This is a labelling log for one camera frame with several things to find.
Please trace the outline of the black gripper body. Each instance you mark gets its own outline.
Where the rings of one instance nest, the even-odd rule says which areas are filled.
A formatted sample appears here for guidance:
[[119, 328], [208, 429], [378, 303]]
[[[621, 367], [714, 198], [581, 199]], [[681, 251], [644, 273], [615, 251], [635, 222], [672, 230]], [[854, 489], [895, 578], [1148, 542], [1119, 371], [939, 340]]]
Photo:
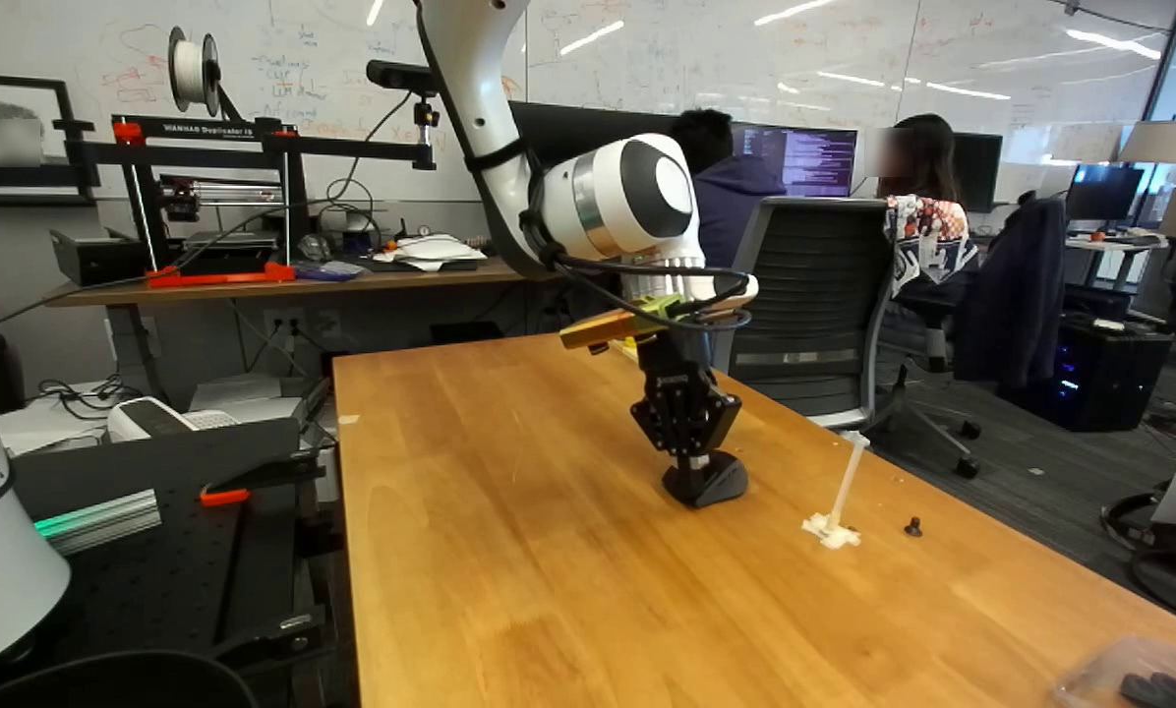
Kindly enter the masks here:
[[638, 344], [644, 395], [631, 404], [652, 448], [681, 469], [699, 472], [726, 446], [740, 397], [716, 386], [716, 372], [686, 355], [672, 330]]

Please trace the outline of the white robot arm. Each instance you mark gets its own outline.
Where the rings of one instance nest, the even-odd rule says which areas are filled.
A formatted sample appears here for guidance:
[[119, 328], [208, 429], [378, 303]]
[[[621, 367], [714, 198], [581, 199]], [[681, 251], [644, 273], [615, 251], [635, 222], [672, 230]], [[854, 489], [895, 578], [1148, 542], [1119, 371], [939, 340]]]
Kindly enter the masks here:
[[726, 437], [740, 403], [686, 355], [681, 330], [709, 330], [757, 294], [743, 273], [714, 266], [686, 151], [668, 135], [631, 135], [543, 161], [503, 89], [503, 49], [529, 0], [412, 0], [416, 34], [496, 226], [500, 251], [529, 274], [615, 273], [638, 320], [644, 437], [681, 472], [728, 469]]

